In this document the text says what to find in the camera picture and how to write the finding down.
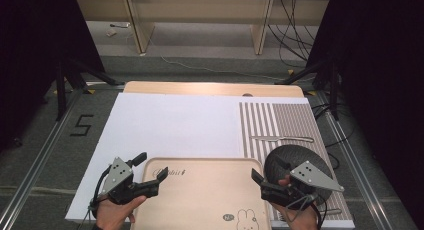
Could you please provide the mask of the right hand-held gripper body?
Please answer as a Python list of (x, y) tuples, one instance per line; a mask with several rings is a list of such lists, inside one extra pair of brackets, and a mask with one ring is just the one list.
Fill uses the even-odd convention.
[(344, 187), (310, 161), (305, 161), (290, 170), (287, 185), (281, 186), (278, 182), (270, 183), (265, 180), (265, 185), (260, 187), (263, 200), (291, 210), (308, 208), (320, 196), (319, 190), (343, 192)]

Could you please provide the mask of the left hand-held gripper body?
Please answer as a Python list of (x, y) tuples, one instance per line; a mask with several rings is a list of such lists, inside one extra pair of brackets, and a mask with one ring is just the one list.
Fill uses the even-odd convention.
[(132, 167), (127, 165), (128, 161), (116, 157), (106, 170), (106, 180), (99, 193), (100, 200), (108, 199), (114, 204), (124, 205), (139, 196), (150, 198), (159, 194), (157, 179), (143, 183), (133, 181), (134, 172)]

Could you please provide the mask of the dark grey round plate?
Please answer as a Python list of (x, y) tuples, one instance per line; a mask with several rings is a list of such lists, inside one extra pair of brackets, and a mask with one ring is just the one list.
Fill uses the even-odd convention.
[[(333, 179), (329, 166), (317, 153), (300, 145), (282, 145), (272, 150), (265, 159), (263, 177), (270, 183), (278, 182), (281, 186), (285, 186), (289, 183), (289, 173), (283, 174), (279, 172), (279, 167), (276, 164), (277, 156), (288, 162), (291, 165), (291, 170), (305, 161), (310, 161), (318, 169)], [(317, 209), (319, 205), (326, 204), (332, 192), (319, 190), (318, 193), (320, 196), (310, 206), (313, 209)]]

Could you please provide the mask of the silver table knife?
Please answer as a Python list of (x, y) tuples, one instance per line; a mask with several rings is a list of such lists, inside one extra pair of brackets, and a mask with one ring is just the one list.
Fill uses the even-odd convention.
[(251, 139), (259, 140), (259, 141), (268, 141), (268, 142), (276, 142), (283, 140), (291, 140), (291, 141), (302, 141), (313, 143), (314, 139), (311, 137), (293, 137), (293, 136), (250, 136)]

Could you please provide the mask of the beige tray with rabbit print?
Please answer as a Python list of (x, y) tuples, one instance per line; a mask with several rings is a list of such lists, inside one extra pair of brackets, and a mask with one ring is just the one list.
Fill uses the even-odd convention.
[(166, 168), (159, 194), (135, 211), (131, 230), (271, 230), (267, 203), (251, 171), (262, 165), (249, 158), (154, 158), (143, 179)]

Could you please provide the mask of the person's left hand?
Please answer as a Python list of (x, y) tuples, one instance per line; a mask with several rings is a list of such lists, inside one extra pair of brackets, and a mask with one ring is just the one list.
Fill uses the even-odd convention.
[(146, 196), (139, 196), (124, 205), (114, 204), (110, 200), (101, 201), (93, 230), (120, 230), (126, 220), (135, 223), (134, 210), (146, 200)]

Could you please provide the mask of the person's right hand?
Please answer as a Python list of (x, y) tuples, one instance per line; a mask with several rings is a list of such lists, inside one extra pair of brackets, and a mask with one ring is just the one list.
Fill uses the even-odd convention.
[(312, 207), (296, 211), (275, 203), (272, 206), (280, 212), (290, 230), (318, 230), (318, 217)]

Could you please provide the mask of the white striped placemat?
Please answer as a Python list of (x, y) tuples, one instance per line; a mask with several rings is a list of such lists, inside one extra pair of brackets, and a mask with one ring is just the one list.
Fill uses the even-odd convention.
[[(121, 93), (111, 110), (94, 154), (66, 215), (67, 220), (86, 219), (89, 202), (99, 194), (98, 180), (116, 157), (128, 161), (142, 152), (147, 159), (133, 169), (134, 182), (143, 179), (145, 165), (154, 158), (244, 158), (239, 104), (306, 104), (305, 98), (247, 97)], [(271, 230), (287, 225), (268, 203)], [(333, 191), (320, 211), (342, 210), (326, 215), (328, 230), (353, 228), (343, 192)]]

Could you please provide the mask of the black metal stand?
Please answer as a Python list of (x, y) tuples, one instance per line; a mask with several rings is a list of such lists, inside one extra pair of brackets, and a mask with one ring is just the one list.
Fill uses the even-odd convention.
[(73, 90), (87, 91), (87, 82), (83, 79), (81, 73), (86, 72), (95, 78), (102, 80), (111, 86), (123, 86), (123, 81), (115, 80), (109, 77), (103, 66), (99, 68), (91, 67), (82, 61), (74, 58), (62, 58), (56, 66), (56, 91), (58, 101), (58, 114), (56, 120), (63, 118), (68, 109), (68, 101), (65, 93), (65, 82), (68, 82)]
[(330, 58), (325, 57), (317, 61), (308, 61), (306, 67), (290, 76), (287, 79), (275, 82), (275, 85), (291, 85), (295, 81), (300, 80), (308, 74), (315, 73), (313, 79), (313, 87), (316, 90), (322, 90), (325, 86), (330, 86), (329, 93), (329, 110), (331, 115), (336, 121), (339, 120), (337, 113), (337, 91), (338, 91), (338, 66), (336, 62)]

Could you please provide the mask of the dark curtain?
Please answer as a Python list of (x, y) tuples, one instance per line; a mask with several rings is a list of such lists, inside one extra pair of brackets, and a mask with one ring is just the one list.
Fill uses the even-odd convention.
[(104, 70), (77, 0), (0, 0), (0, 151), (74, 62)]
[(330, 60), (365, 138), (424, 230), (424, 0), (330, 0), (310, 62)]

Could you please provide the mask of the light wooden shelf unit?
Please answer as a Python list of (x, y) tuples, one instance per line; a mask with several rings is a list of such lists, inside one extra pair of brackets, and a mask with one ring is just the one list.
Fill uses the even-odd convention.
[(87, 21), (128, 22), (136, 51), (144, 53), (155, 25), (247, 24), (254, 52), (262, 53), (269, 24), (318, 26), (328, 0), (77, 0)]

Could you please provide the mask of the metal floor rail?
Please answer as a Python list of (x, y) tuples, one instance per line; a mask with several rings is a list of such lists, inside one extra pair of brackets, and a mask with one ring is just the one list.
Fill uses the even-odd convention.
[(12, 226), (14, 225), (26, 200), (29, 197), (32, 187), (35, 185), (51, 153), (53, 152), (56, 143), (68, 122), (70, 114), (74, 109), (75, 104), (82, 95), (82, 90), (74, 90), (69, 95), (69, 99), (65, 103), (64, 112), (62, 113), (61, 117), (55, 121), (52, 130), (50, 131), (47, 139), (43, 143), (37, 157), (29, 168), (29, 171), (27, 172), (25, 178), (17, 187), (7, 207), (0, 215), (0, 230), (12, 229)]
[(349, 142), (349, 136), (343, 130), (340, 121), (335, 118), (335, 115), (338, 113), (337, 105), (331, 105), (331, 99), (328, 99), (324, 92), (318, 92), (317, 98), (321, 104), (329, 107), (329, 110), (324, 110), (323, 114), (329, 124), (332, 135), (336, 139), (335, 145), (340, 148), (340, 151), (349, 167), (349, 171), (355, 179), (355, 184), (361, 193), (361, 197), (364, 200), (367, 210), (372, 216), (376, 227), (378, 230), (393, 230), (393, 226), (389, 221), (387, 212), (371, 185), (367, 171), (363, 167), (361, 160), (355, 154), (354, 149)]

